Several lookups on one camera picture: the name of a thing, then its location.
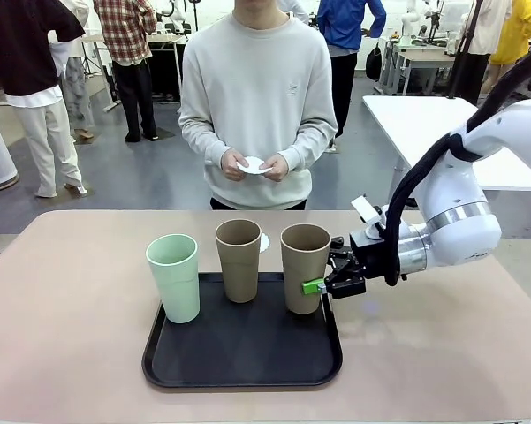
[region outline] black tray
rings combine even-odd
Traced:
[[[261,273],[257,297],[238,305],[222,274],[200,274],[201,312],[173,324],[159,308],[142,367],[164,388],[317,386],[342,366],[328,295],[310,315],[284,305],[283,274]]]

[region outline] yellow shirt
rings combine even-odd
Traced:
[[[514,64],[528,53],[531,37],[531,0],[512,0],[512,15],[504,23],[492,64]]]

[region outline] person in plaid shirt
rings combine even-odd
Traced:
[[[143,136],[157,137],[151,98],[151,73],[147,58],[151,57],[147,34],[156,30],[156,12],[149,0],[94,0],[104,42],[112,56],[114,78],[124,106],[128,134],[125,141],[141,141],[138,104]]]

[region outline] black bag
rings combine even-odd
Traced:
[[[379,49],[379,44],[377,43],[375,48],[371,50],[371,53],[368,54],[368,60],[365,63],[365,74],[370,80],[378,81],[382,66],[381,49]]]

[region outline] green cup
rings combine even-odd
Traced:
[[[198,245],[184,234],[162,236],[145,255],[167,318],[176,324],[192,321],[201,311]]]

